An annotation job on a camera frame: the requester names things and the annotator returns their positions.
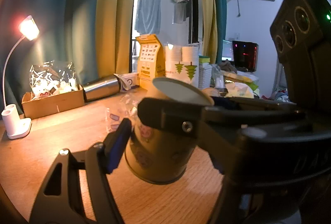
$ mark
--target monitor screen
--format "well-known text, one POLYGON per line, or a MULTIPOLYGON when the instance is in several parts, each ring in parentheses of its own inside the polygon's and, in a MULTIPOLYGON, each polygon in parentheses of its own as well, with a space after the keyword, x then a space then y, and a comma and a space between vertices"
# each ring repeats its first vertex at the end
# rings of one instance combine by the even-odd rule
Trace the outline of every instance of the monitor screen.
POLYGON ((223 40, 222 61, 234 61, 232 42, 223 40))

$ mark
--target wooden table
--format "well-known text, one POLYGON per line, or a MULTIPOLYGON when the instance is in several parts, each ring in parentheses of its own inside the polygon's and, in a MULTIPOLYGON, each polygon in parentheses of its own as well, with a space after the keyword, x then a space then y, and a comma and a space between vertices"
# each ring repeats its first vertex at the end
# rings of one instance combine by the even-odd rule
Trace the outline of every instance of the wooden table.
MULTIPOLYGON (((137 98, 145 91, 131 90, 137 98)), ((62 148, 85 150, 103 141, 105 108, 113 109, 123 94, 95 101, 84 107, 35 119, 22 139, 0 141, 0 182, 17 210, 29 219, 44 176, 62 148)), ((0 136, 4 133, 0 124, 0 136)), ((94 219, 85 171, 80 171, 84 208, 94 219)), ((124 158, 108 175, 113 195, 126 224, 206 223, 221 188, 222 176, 213 169, 208 154, 196 148, 183 177, 169 185, 152 185, 135 177, 124 158)))

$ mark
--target metal thermos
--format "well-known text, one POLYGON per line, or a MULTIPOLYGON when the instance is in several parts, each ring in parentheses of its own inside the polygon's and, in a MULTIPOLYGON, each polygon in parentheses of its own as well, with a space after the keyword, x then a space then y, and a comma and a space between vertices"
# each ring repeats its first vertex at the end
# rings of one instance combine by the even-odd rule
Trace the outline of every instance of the metal thermos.
POLYGON ((86 102, 109 97, 120 92, 120 83, 116 76, 99 78, 83 85, 86 102))

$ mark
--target yellow curtain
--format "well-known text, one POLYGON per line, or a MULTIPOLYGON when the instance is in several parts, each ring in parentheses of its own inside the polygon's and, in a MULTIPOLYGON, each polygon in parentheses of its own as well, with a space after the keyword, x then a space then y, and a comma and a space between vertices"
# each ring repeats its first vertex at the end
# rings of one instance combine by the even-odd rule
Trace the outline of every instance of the yellow curtain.
POLYGON ((204 12, 204 55, 209 56, 211 63, 216 62, 217 55, 217 21, 215 0, 202 0, 204 12))
POLYGON ((97 0, 95 34, 99 77, 129 72, 134 0, 97 0))

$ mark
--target camera lens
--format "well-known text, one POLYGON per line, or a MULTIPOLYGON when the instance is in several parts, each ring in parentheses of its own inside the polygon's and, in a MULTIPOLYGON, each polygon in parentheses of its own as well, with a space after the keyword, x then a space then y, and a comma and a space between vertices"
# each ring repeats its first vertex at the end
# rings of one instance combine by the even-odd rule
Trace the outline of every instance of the camera lens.
POLYGON ((276 37, 276 46, 277 46, 279 52, 283 51, 283 42, 279 36, 276 37))
POLYGON ((287 21, 283 24, 283 33, 287 44, 293 47, 295 45, 295 33, 292 25, 287 21))
POLYGON ((309 18, 307 13, 302 8, 297 8, 295 10, 295 20, 297 26, 302 32, 307 32, 309 29, 309 18))

